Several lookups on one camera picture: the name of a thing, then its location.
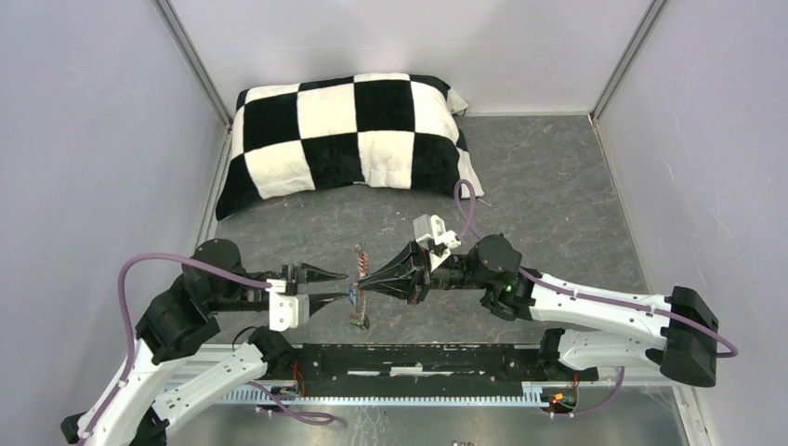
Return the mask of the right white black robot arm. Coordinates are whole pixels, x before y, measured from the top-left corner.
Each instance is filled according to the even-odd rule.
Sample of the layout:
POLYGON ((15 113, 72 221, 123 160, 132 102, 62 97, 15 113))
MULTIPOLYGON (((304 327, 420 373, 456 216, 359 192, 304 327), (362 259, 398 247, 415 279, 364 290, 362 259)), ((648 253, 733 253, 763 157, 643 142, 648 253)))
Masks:
POLYGON ((366 292, 423 302, 431 290, 483 292, 479 302, 505 321, 569 324, 544 334, 539 372, 560 379, 570 370, 649 367, 693 387, 714 387, 722 358, 719 322, 693 289, 638 295, 565 282, 521 266, 522 255, 501 234, 477 241, 466 254, 432 242, 410 242, 383 268, 359 281, 366 292))

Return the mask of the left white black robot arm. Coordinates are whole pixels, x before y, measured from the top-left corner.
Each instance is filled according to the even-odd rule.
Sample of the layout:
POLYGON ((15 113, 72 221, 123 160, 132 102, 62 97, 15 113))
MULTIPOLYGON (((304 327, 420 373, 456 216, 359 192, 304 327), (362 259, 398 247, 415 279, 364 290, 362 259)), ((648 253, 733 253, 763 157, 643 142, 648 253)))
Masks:
POLYGON ((126 358, 88 411, 63 419, 62 434, 71 445, 164 445, 196 414, 241 385, 253 385, 261 378, 290 378, 295 394, 302 393, 305 381, 296 354, 282 334, 305 324, 342 294, 303 295, 298 287, 345 278, 307 263, 249 272, 237 244, 226 239, 208 240, 190 257, 167 253, 132 257, 117 279, 126 358), (144 260, 176 262, 181 273, 133 324, 125 278, 132 266, 144 260), (269 323, 257 327, 215 366, 164 392, 164 385, 189 358, 219 334, 219 312, 266 312, 269 323))

